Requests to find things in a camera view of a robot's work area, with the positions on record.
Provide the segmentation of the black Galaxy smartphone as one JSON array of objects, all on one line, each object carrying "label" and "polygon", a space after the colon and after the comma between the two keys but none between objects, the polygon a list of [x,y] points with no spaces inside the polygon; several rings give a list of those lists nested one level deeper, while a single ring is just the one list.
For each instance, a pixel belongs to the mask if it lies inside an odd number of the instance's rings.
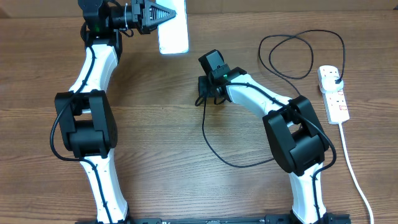
[{"label": "black Galaxy smartphone", "polygon": [[184,54],[189,51],[186,0],[156,0],[157,4],[173,9],[176,16],[158,26],[161,54]]}]

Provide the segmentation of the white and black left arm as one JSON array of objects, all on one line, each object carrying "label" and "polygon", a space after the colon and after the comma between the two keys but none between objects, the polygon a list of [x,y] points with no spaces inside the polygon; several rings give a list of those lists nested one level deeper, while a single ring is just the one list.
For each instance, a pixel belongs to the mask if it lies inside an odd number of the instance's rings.
[{"label": "white and black left arm", "polygon": [[134,223],[119,185],[114,151],[118,129],[106,96],[111,75],[123,52],[123,38],[135,31],[150,34],[168,22],[185,22],[185,1],[78,0],[84,23],[80,36],[85,62],[70,89],[55,96],[57,117],[50,148],[63,161],[83,167],[94,196],[93,223]]}]

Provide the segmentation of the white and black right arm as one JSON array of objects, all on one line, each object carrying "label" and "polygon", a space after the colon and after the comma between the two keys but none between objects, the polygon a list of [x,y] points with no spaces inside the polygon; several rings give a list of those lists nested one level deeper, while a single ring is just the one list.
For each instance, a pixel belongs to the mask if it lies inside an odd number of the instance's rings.
[{"label": "white and black right arm", "polygon": [[273,159],[290,178],[294,198],[290,221],[326,223],[320,173],[326,169],[325,151],[332,144],[311,102],[304,96],[291,99],[268,90],[242,68],[229,68],[216,49],[198,61],[205,75],[199,77],[196,105],[209,97],[221,98],[262,118]]}]

